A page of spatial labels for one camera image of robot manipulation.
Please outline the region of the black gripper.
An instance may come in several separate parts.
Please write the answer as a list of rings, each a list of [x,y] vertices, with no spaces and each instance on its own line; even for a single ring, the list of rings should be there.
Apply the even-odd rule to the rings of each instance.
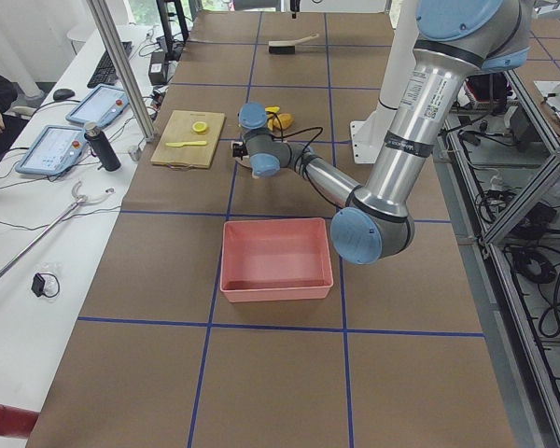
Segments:
[[[231,142],[231,153],[235,159],[242,160],[247,156],[245,143],[243,141],[233,140]]]

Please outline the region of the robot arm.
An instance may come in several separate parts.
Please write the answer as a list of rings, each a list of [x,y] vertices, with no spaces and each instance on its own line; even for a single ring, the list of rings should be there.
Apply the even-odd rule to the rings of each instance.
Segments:
[[[291,169],[340,206],[330,237],[343,259],[370,264],[398,254],[414,237],[408,197],[463,82],[522,65],[533,14],[531,1],[404,2],[397,28],[412,23],[415,65],[367,182],[358,184],[309,145],[277,140],[264,106],[246,103],[238,119],[253,175]]]

